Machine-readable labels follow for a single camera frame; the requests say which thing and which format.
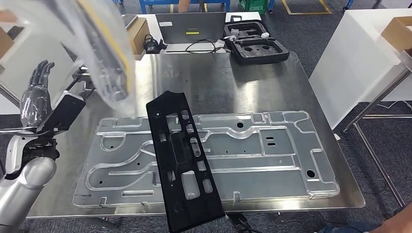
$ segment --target robot finger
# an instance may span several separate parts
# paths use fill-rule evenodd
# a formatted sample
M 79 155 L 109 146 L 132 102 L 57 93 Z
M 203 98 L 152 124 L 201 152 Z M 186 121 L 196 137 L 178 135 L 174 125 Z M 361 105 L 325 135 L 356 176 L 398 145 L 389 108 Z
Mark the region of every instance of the robot finger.
M 32 76 L 30 77 L 30 80 L 29 80 L 29 87 L 30 87 L 31 85 L 33 85 L 33 78 L 34 78 L 34 76 L 36 75 L 36 71 L 37 71 L 37 69 L 34 69 L 34 70 L 33 70 Z
M 47 63 L 48 63 L 48 61 L 47 61 L 47 60 L 44 60 L 44 61 L 40 62 L 40 63 L 37 65 L 37 68 L 35 69 L 35 74 L 34 74 L 34 76 L 33 76 L 32 85 L 34 85 L 34 86 L 35 86 L 35 85 L 38 85 L 41 72 L 42 72 L 44 66 L 47 65 Z
M 40 74 L 40 78 L 39 78 L 39 85 L 44 85 L 45 88 L 48 87 L 49 85 L 49 74 L 50 74 L 50 70 L 54 67 L 54 62 L 48 63 L 47 65 L 45 65 L 43 67 L 43 70 Z

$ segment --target gray carpet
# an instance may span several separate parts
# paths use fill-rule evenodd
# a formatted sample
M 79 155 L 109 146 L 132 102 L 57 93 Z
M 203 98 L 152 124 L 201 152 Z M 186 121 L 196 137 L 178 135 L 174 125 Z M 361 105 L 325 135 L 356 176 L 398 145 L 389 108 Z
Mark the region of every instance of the gray carpet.
M 317 16 L 289 16 L 280 0 L 275 3 L 274 13 L 262 16 L 270 32 L 291 51 L 295 51 L 308 74 L 312 73 L 317 61 L 322 55 L 329 39 L 342 18 L 342 7 L 345 0 L 325 1 L 332 15 Z M 288 0 L 292 11 L 320 11 L 320 4 L 316 0 Z M 352 9 L 369 9 L 374 0 L 355 0 Z M 148 9 L 151 13 L 167 13 L 169 6 L 154 6 Z M 197 11 L 197 6 L 191 6 L 191 11 Z M 220 11 L 219 4 L 208 4 L 209 11 Z M 231 11 L 240 11 L 236 0 L 231 3 Z M 138 0 L 125 0 L 124 13 L 141 13 Z M 323 218 L 328 221 L 348 223 L 350 221 L 369 221 L 381 223 L 390 217 L 397 208 L 397 203 L 385 185 L 384 179 L 360 137 L 352 128 L 348 133 L 341 133 L 340 129 L 352 117 L 358 113 L 365 104 L 361 103 L 338 126 L 336 133 L 341 136 L 339 144 L 347 159 L 347 162 L 357 180 L 366 200 L 366 206 L 362 209 L 321 212 Z M 411 110 L 404 103 L 397 103 L 391 109 L 378 107 L 377 113 L 409 114 Z M 0 116 L 0 128 L 14 127 L 19 124 L 18 116 Z M 411 201 L 412 188 L 412 164 L 410 151 L 412 134 L 407 131 L 412 122 L 407 119 L 399 120 L 362 120 L 360 126 L 364 130 L 376 154 L 387 168 L 395 185 L 397 185 L 405 202 Z M 4 155 L 9 137 L 0 136 L 0 154 Z M 246 214 L 253 228 L 264 233 L 311 233 L 321 229 L 327 223 L 318 212 L 297 213 L 295 217 L 285 222 L 276 221 L 277 214 Z M 117 228 L 102 228 L 90 219 L 63 218 L 63 219 L 39 219 L 27 220 L 21 225 L 21 229 L 27 232 L 102 232 L 102 233 L 139 233 L 139 232 L 167 232 L 166 218 L 164 216 L 151 217 L 123 217 L 110 218 L 110 222 Z M 235 232 L 228 221 L 220 219 L 188 232 Z

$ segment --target aluminum plate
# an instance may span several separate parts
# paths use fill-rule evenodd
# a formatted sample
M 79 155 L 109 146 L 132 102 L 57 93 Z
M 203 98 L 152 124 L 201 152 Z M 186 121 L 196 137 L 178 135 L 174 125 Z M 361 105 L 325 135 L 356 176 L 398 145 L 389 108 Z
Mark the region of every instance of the aluminum plate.
M 176 116 L 167 119 L 171 132 L 181 130 Z M 193 120 L 222 202 L 339 194 L 307 112 L 195 115 Z M 185 175 L 188 198 L 193 198 L 194 174 Z M 147 117 L 100 121 L 73 203 L 80 207 L 163 204 Z

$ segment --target stainless steel table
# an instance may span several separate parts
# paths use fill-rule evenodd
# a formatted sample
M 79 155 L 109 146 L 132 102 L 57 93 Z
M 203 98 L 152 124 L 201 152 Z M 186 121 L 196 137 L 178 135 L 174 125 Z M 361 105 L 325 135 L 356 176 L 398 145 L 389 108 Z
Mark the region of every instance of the stainless steel table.
M 307 111 L 340 185 L 339 195 L 317 200 L 277 200 L 225 204 L 226 211 L 285 212 L 360 208 L 365 200 L 330 129 L 295 53 L 283 63 L 240 66 L 228 53 L 145 55 L 137 62 L 137 112 L 166 90 L 184 91 L 193 114 Z M 72 199 L 99 120 L 119 117 L 93 94 L 70 130 L 57 137 L 57 173 L 28 218 L 59 216 L 133 216 L 165 213 L 163 206 L 85 209 Z

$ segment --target clear plastic bag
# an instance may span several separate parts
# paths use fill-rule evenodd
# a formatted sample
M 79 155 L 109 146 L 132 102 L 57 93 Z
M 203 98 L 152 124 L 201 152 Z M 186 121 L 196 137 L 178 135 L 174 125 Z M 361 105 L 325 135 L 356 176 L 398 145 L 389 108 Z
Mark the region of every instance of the clear plastic bag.
M 12 11 L 33 33 L 51 34 L 73 50 L 102 99 L 135 115 L 135 63 L 112 0 L 0 0 L 0 9 Z

